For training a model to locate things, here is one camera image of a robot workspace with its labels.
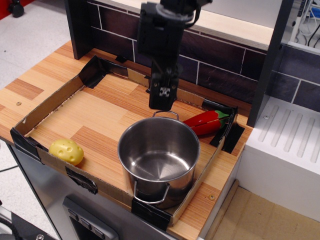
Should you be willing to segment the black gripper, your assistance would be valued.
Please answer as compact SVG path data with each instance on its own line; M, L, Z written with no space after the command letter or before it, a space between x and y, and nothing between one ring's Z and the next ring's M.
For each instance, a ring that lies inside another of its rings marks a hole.
M137 51L152 61L149 107L169 111L177 98L177 68L180 44L187 19L169 2L141 4Z

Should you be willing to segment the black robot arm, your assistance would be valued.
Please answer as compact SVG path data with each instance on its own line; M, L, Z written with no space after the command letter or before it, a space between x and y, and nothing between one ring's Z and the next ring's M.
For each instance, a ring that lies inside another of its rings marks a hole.
M137 51L151 59L149 107L169 111L177 98L178 63L185 29L199 19L208 0L162 0L141 4Z

